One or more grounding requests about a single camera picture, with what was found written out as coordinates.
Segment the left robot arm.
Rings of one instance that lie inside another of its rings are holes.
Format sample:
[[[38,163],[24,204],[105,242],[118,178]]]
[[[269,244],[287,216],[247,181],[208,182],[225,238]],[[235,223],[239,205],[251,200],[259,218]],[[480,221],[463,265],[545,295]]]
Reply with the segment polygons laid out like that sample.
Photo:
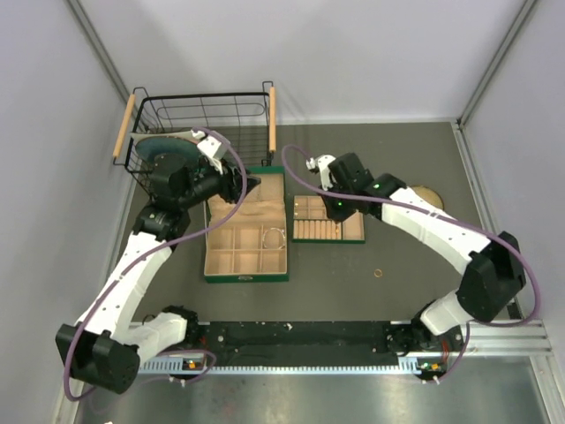
[[[239,210],[245,196],[260,184],[237,154],[232,157],[231,161],[209,154],[195,160],[177,154],[155,158],[149,202],[138,214],[114,271],[76,323],[64,324],[56,333],[68,400],[83,399],[73,394],[72,381],[122,394],[139,369],[167,348],[176,345],[187,351],[198,344],[196,315],[182,307],[165,307],[136,329],[130,324],[154,276],[177,245],[211,231],[208,227],[186,231],[190,208],[218,195]]]

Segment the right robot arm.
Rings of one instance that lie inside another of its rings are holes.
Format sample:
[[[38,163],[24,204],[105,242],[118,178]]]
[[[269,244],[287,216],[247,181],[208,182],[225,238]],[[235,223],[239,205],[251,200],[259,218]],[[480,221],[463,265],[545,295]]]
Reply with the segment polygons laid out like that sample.
[[[451,264],[462,276],[458,289],[431,302],[412,327],[414,343],[425,350],[445,333],[469,321],[491,322],[523,289],[524,267],[507,250],[519,247],[514,236],[500,234],[501,243],[448,223],[449,216],[425,201],[401,179],[388,173],[374,177],[354,153],[321,155],[308,168],[320,174],[327,215],[343,222],[357,212],[394,226]]]

